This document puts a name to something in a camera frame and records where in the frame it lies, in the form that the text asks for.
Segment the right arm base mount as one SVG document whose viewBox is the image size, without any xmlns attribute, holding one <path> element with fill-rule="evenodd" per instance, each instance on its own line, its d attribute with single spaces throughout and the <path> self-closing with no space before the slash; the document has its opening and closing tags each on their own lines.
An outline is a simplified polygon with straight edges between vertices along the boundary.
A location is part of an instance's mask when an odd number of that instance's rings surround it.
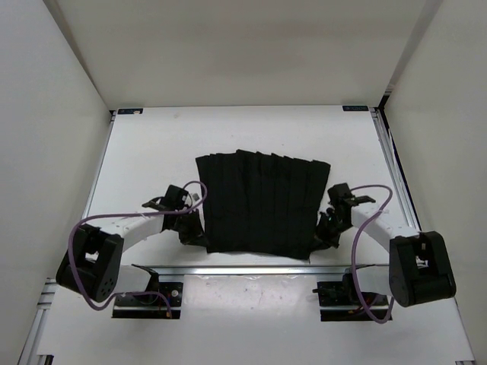
<svg viewBox="0 0 487 365">
<path fill-rule="evenodd" d="M 314 273 L 321 322 L 373 322 L 358 299 L 352 276 L 343 267 L 318 267 Z"/>
</svg>

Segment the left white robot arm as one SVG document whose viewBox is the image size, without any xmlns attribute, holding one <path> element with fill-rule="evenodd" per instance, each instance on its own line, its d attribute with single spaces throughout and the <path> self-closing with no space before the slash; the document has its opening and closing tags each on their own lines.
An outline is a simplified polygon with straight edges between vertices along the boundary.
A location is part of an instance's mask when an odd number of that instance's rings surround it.
<svg viewBox="0 0 487 365">
<path fill-rule="evenodd" d="M 96 214 L 79 221 L 68 237 L 68 247 L 56 272 L 56 283 L 83 296 L 97 311 L 116 297 L 135 297 L 143 304 L 167 302 L 155 271 L 121 263 L 125 251 L 151 236 L 172 230 L 181 243 L 207 245 L 199 208 L 208 196 L 170 185 L 162 196 L 150 199 L 135 213 Z"/>
</svg>

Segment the black pleated skirt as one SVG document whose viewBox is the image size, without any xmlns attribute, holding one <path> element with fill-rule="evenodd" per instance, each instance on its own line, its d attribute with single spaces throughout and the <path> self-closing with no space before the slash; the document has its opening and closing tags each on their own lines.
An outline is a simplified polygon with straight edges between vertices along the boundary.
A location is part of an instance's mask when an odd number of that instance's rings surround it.
<svg viewBox="0 0 487 365">
<path fill-rule="evenodd" d="M 209 253 L 310 258 L 331 166 L 237 150 L 196 158 Z"/>
</svg>

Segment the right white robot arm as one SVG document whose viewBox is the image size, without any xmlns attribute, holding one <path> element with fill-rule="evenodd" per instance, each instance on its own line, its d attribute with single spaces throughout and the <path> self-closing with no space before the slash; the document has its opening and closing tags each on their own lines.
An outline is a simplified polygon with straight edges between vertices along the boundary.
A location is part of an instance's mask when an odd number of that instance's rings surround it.
<svg viewBox="0 0 487 365">
<path fill-rule="evenodd" d="M 379 294 L 409 307 L 454 297 L 457 285 L 442 235 L 394 223 L 385 205 L 353 192 L 345 183 L 329 188 L 329 207 L 320 215 L 317 226 L 317 239 L 327 248 L 337 247 L 344 232 L 356 229 L 351 265 L 342 276 L 344 299 L 363 304 L 368 294 Z M 387 252 L 387 265 L 358 264 L 362 234 Z"/>
</svg>

